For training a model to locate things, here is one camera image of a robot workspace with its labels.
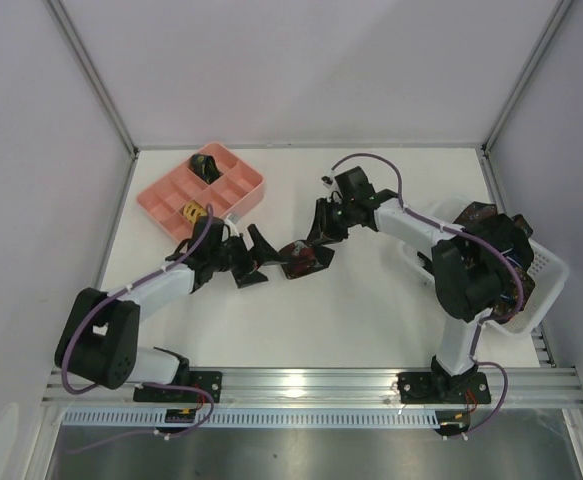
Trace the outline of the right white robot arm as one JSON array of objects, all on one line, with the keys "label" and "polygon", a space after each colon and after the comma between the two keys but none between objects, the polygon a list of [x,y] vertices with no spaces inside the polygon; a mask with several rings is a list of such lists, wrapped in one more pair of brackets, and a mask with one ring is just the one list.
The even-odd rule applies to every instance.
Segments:
[{"label": "right white robot arm", "polygon": [[433,276],[445,326],[428,372],[399,380],[405,403],[458,403],[482,381],[475,358],[479,332],[488,321],[506,322],[527,300],[523,275],[534,258],[516,220],[487,205],[467,223],[445,223],[409,207],[400,189],[376,190],[360,167],[331,172],[329,189],[316,202],[308,241],[340,243],[360,226],[394,237],[422,254]]}]

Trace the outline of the dark red patterned tie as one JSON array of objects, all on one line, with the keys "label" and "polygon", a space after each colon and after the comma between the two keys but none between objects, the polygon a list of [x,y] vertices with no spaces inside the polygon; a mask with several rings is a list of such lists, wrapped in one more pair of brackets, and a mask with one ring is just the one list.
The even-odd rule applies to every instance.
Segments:
[{"label": "dark red patterned tie", "polygon": [[304,240],[296,240],[279,250],[284,263],[282,271],[288,280],[299,279],[326,270],[335,251],[322,246],[313,246]]}]

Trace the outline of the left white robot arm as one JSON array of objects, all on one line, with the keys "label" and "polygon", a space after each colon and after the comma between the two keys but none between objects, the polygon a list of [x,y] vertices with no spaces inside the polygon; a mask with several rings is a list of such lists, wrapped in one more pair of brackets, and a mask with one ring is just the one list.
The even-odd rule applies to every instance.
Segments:
[{"label": "left white robot arm", "polygon": [[155,271],[116,291],[92,287],[80,291],[54,354],[65,391],[83,395],[126,383],[191,390],[187,359],[162,347],[140,346],[140,326],[172,302],[200,290],[217,273],[230,273],[239,288],[266,282],[261,267],[282,265],[285,259],[255,225],[248,226],[247,235],[250,244],[229,222],[202,216],[191,237]]}]

